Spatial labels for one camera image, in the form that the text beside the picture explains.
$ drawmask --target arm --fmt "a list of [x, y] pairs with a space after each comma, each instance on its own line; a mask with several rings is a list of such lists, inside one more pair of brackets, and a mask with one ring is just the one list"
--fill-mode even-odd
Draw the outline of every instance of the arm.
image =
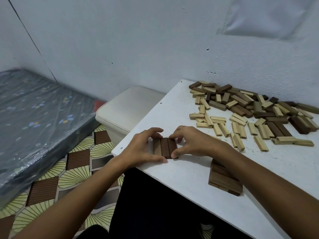
[[150, 128], [135, 134], [119, 156], [112, 158], [97, 173], [38, 216], [15, 239], [72, 238], [101, 197], [125, 170], [145, 162], [167, 162], [164, 157], [151, 155], [146, 150], [148, 138], [161, 138], [158, 132], [162, 131], [161, 128]]
[[185, 138], [182, 154], [210, 156], [218, 160], [253, 194], [278, 225], [291, 237], [315, 239], [319, 235], [319, 200], [237, 152], [228, 143], [194, 127], [179, 126], [170, 138]]

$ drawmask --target forearm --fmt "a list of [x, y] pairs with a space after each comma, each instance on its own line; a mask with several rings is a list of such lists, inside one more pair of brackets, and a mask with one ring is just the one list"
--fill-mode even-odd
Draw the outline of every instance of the forearm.
[[292, 238], [319, 235], [319, 201], [235, 149], [211, 154], [234, 174]]
[[15, 238], [72, 238], [101, 197], [126, 169], [127, 164], [122, 157], [114, 157], [32, 221]]

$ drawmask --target white table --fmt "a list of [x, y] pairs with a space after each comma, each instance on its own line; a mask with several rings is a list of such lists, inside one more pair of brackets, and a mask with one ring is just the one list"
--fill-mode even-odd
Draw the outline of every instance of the white table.
[[[164, 137], [172, 134], [179, 125], [196, 127], [196, 121], [189, 119], [190, 113], [198, 112], [198, 105], [195, 105], [195, 99], [189, 93], [188, 86], [192, 83], [189, 80], [178, 82], [114, 148], [112, 154], [114, 156], [119, 155], [129, 144], [135, 133], [150, 127], [163, 128], [162, 135]], [[226, 117], [227, 119], [232, 115], [229, 110], [223, 112], [213, 107], [207, 112], [211, 116]], [[319, 124], [319, 116], [313, 115], [314, 121]], [[274, 145], [270, 140], [265, 140], [269, 152], [261, 152], [246, 126], [248, 138], [243, 140], [246, 147], [243, 153], [319, 199], [319, 169], [317, 162], [319, 132], [301, 135], [290, 124], [285, 126], [293, 136], [310, 139], [315, 143], [315, 146]], [[230, 131], [232, 130], [229, 120], [226, 122], [226, 127]], [[215, 135], [213, 129], [198, 129]], [[231, 144], [230, 138], [224, 136], [221, 138]], [[152, 142], [149, 142], [148, 150], [151, 153], [153, 152]], [[209, 157], [183, 155], [178, 160], [168, 160], [167, 164], [145, 164], [139, 169], [253, 238], [289, 238], [245, 187], [243, 195], [237, 197], [210, 186], [208, 177], [211, 160]]]

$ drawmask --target left hand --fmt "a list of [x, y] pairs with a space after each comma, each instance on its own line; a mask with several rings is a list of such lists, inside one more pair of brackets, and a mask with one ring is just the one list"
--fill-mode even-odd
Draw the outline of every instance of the left hand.
[[146, 145], [148, 138], [162, 138], [159, 132], [164, 131], [159, 127], [152, 127], [137, 133], [133, 136], [130, 144], [119, 155], [128, 168], [137, 167], [146, 162], [162, 162], [167, 163], [167, 159], [163, 156], [153, 155], [147, 151]]

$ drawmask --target plastic-wrapped mattress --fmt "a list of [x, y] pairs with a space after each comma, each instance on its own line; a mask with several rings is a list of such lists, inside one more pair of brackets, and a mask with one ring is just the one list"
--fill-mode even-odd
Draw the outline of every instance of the plastic-wrapped mattress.
[[99, 125], [94, 102], [25, 70], [0, 72], [0, 209]]

